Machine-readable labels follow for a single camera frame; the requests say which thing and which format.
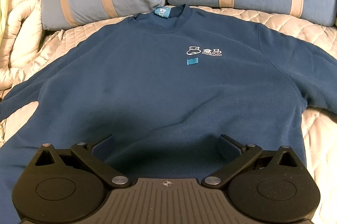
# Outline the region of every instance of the white embroidered logo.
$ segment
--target white embroidered logo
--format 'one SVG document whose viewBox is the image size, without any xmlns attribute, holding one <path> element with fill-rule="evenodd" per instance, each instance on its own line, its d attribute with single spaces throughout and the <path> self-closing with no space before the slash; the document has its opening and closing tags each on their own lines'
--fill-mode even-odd
<svg viewBox="0 0 337 224">
<path fill-rule="evenodd" d="M 186 52 L 186 54 L 190 56 L 198 53 L 201 53 L 201 50 L 200 47 L 197 46 L 190 46 L 189 50 Z"/>
<path fill-rule="evenodd" d="M 186 54 L 190 56 L 198 53 L 201 53 L 201 50 L 200 47 L 197 46 L 190 46 L 189 50 L 186 52 Z M 220 49 L 203 49 L 202 53 L 209 56 L 222 56 L 222 51 L 220 51 Z"/>
<path fill-rule="evenodd" d="M 220 49 L 203 49 L 203 54 L 210 56 L 222 56 Z"/>
<path fill-rule="evenodd" d="M 160 9 L 159 9 L 159 16 L 164 16 L 164 15 L 165 15 L 165 12 L 166 12 L 166 9 L 160 8 Z"/>
</svg>

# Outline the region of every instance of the bed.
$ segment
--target bed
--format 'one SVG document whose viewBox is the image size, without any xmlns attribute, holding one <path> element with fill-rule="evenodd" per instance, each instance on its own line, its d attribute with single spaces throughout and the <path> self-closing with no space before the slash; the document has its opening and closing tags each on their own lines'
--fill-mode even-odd
<svg viewBox="0 0 337 224">
<path fill-rule="evenodd" d="M 71 48 L 83 42 L 104 25 L 115 24 L 126 18 L 126 16 L 116 17 L 78 26 L 66 31 L 45 32 L 41 26 L 40 0 L 10 0 L 10 11 L 18 10 L 18 6 L 21 10 L 18 13 L 23 14 L 26 12 L 26 15 L 17 15 L 13 19 L 13 21 L 20 21 L 20 23 L 17 24 L 15 31 L 12 31 L 14 33 L 12 36 L 8 34 L 8 27 L 13 27 L 13 24 L 9 25 L 11 24 L 11 20 L 9 20 L 10 23 L 7 23 L 4 38 L 11 38 L 11 42 L 7 43 L 10 44 L 7 45 L 9 46 L 7 55 L 15 51 L 16 48 L 18 50 L 17 59 L 25 59 L 18 65 L 7 66 L 6 69 L 2 69 L 3 71 L 0 74 L 3 83 L 0 93 L 1 98 L 4 98 L 15 85 L 29 79 L 36 72 L 66 54 Z M 264 24 L 270 29 L 313 43 L 337 58 L 336 26 L 326 27 L 291 15 L 254 10 L 210 8 L 206 6 L 193 7 Z M 32 18 L 31 22 L 27 22 L 27 19 L 34 14 L 37 14 L 35 15 L 36 17 Z M 25 31 L 24 24 L 21 24 L 22 20 L 25 20 L 26 24 L 34 25 L 33 30 L 30 29 L 33 33 L 29 34 L 32 37 L 31 42 L 29 42 L 31 46 L 25 49 L 20 44 L 19 38 L 20 31 Z M 37 106 L 37 102 L 32 102 L 0 122 L 0 147 L 24 126 Z M 335 224 L 337 223 L 337 214 L 334 212 L 335 208 L 337 208 L 337 150 L 335 149 L 337 145 L 337 116 L 322 109 L 308 108 L 302 115 L 302 133 L 306 149 L 307 169 L 321 192 L 321 202 L 312 221 L 314 224 Z"/>
</svg>

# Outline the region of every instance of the hippo logo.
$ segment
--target hippo logo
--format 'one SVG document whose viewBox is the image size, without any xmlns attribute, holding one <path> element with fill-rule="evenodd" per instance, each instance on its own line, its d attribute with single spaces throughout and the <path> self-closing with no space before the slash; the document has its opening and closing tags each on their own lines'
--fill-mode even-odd
<svg viewBox="0 0 337 224">
<path fill-rule="evenodd" d="M 186 54 L 190 56 L 198 53 L 201 53 L 201 50 L 200 47 L 197 46 L 190 46 L 189 50 L 186 52 Z"/>
</svg>

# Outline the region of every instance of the beige comforter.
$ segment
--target beige comforter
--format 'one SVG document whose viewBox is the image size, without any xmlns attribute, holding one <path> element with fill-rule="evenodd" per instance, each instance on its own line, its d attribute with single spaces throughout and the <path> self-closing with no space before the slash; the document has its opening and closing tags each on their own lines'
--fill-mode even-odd
<svg viewBox="0 0 337 224">
<path fill-rule="evenodd" d="M 0 90 L 10 88 L 15 74 L 26 66 L 31 67 L 43 35 L 41 0 L 8 0 L 7 19 L 0 42 Z"/>
<path fill-rule="evenodd" d="M 337 58 L 336 27 L 319 26 L 289 15 L 266 14 L 258 11 L 230 8 L 199 8 L 209 12 L 235 16 L 246 21 L 262 23 L 286 35 L 314 43 Z M 124 18 L 90 23 L 65 32 L 60 31 L 48 37 L 42 49 L 32 60 L 14 74 L 13 86 L 27 80 L 56 58 L 63 56 L 102 26 L 117 23 L 122 19 Z M 3 143 L 27 122 L 37 106 L 38 102 L 32 102 L 0 123 Z M 306 149 L 307 168 L 321 192 L 321 202 L 312 221 L 315 224 L 336 224 L 337 149 L 335 147 L 337 147 L 337 116 L 322 109 L 307 109 L 302 115 L 302 132 Z"/>
</svg>

